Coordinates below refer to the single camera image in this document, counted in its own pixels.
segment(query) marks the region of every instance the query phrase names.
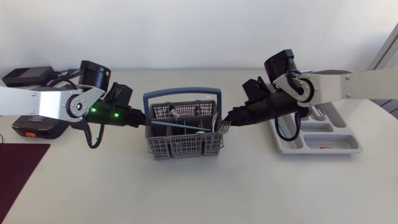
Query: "blue utensil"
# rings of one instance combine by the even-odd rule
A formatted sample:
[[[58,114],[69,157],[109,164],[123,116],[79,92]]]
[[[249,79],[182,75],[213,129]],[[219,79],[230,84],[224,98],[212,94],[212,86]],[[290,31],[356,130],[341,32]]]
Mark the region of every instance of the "blue utensil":
[[[172,123],[166,123],[166,122],[160,122],[160,121],[151,121],[151,123],[158,124],[158,125],[164,125],[164,126],[177,127],[177,128],[189,128],[189,129],[196,129],[196,130],[201,130],[201,131],[211,131],[210,129],[206,129],[206,128],[197,128],[197,127],[193,127],[193,126],[172,124]]]

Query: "maroon mat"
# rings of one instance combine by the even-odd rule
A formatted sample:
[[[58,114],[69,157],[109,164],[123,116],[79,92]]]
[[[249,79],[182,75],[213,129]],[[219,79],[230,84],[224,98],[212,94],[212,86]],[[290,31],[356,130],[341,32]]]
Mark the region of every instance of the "maroon mat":
[[[1,146],[0,223],[49,147],[49,144],[3,144]]]

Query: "fork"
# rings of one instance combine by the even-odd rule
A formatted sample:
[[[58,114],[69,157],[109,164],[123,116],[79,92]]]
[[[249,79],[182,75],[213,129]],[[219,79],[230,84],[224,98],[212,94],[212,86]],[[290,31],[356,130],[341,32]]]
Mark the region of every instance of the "fork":
[[[225,133],[227,133],[230,126],[231,126],[231,122],[230,121],[223,121],[221,123],[221,127],[217,131],[217,134],[225,134]]]

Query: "black box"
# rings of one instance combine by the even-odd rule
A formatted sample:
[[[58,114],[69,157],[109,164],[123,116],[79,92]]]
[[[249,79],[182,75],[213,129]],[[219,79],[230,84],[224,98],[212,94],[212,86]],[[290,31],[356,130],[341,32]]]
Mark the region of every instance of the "black box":
[[[69,122],[43,116],[21,116],[12,128],[20,136],[56,139],[68,128]]]
[[[1,80],[8,87],[45,85],[51,79],[54,70],[51,66],[34,68],[17,68]]]

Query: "white wall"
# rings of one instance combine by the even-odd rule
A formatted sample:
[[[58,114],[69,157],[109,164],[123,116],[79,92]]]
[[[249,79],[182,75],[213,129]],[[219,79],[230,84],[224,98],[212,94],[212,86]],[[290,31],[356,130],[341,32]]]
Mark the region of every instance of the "white wall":
[[[0,76],[91,60],[121,68],[365,70],[398,22],[397,0],[0,0]]]

